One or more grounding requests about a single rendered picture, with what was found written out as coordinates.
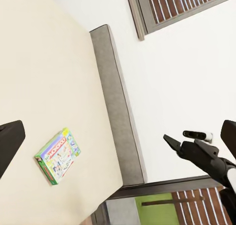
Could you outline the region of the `board game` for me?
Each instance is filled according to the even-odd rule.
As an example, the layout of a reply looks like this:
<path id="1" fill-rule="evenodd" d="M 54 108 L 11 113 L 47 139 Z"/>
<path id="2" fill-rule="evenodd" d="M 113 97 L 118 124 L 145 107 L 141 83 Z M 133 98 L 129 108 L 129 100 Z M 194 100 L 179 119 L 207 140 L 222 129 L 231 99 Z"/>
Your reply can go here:
<path id="1" fill-rule="evenodd" d="M 59 184 L 81 153 L 68 127 L 58 132 L 35 158 L 50 179 L 52 185 Z"/>

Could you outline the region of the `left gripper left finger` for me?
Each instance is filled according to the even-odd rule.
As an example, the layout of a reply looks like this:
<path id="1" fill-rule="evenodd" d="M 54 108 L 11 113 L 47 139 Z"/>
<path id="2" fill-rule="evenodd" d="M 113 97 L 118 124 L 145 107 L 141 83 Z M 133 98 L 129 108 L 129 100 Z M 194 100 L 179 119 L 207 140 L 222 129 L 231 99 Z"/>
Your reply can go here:
<path id="1" fill-rule="evenodd" d="M 25 138 L 21 120 L 0 125 L 0 179 Z"/>

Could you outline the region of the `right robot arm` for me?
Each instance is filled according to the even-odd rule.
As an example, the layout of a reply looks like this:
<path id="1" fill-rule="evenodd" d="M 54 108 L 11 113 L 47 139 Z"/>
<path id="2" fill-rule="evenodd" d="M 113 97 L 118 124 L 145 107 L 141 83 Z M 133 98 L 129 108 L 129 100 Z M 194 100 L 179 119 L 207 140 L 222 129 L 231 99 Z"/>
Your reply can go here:
<path id="1" fill-rule="evenodd" d="M 194 142 L 183 141 L 181 144 L 168 135 L 163 138 L 180 158 L 191 161 L 226 187 L 219 192 L 220 199 L 232 225 L 236 225 L 236 164 L 218 157 L 219 149 L 213 146 L 214 133 L 185 130 L 183 136 L 194 139 Z"/>

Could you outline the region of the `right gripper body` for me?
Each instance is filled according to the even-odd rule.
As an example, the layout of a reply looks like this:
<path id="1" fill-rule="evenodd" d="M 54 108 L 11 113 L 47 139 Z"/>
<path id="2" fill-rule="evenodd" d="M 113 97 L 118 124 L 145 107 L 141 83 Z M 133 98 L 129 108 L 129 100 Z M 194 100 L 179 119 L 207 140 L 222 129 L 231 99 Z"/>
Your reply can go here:
<path id="1" fill-rule="evenodd" d="M 208 173 L 213 173 L 220 166 L 220 158 L 216 156 L 214 160 L 208 159 L 202 151 L 196 147 L 194 142 L 183 141 L 181 144 L 180 152 L 186 155 L 193 156 L 194 159 L 179 156 L 182 159 L 191 161 L 193 164 L 198 166 L 201 170 Z"/>

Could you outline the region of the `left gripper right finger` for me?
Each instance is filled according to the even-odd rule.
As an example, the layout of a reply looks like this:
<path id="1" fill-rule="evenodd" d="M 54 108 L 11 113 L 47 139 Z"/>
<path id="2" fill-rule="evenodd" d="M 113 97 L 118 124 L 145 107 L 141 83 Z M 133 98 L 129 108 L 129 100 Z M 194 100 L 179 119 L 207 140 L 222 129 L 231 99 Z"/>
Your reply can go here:
<path id="1" fill-rule="evenodd" d="M 225 120 L 220 137 L 236 159 L 236 122 Z"/>

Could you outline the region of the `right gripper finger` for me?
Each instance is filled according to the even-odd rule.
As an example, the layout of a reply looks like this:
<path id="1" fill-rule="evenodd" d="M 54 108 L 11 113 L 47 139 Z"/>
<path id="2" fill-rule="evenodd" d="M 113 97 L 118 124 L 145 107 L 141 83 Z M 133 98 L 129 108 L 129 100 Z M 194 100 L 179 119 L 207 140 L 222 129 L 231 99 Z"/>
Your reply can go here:
<path id="1" fill-rule="evenodd" d="M 208 159 L 214 160 L 218 156 L 219 149 L 216 146 L 209 145 L 198 139 L 194 139 L 194 143 Z"/>
<path id="2" fill-rule="evenodd" d="M 180 152 L 180 149 L 181 149 L 181 143 L 178 142 L 177 140 L 169 137 L 168 135 L 164 135 L 164 140 L 166 141 L 166 143 L 174 150 L 176 151 L 176 154 L 178 156 L 183 156 L 183 157 L 187 157 L 187 158 L 191 158 L 191 159 L 194 159 L 193 156 L 190 156 L 190 155 L 186 155 L 186 154 L 183 154 Z"/>

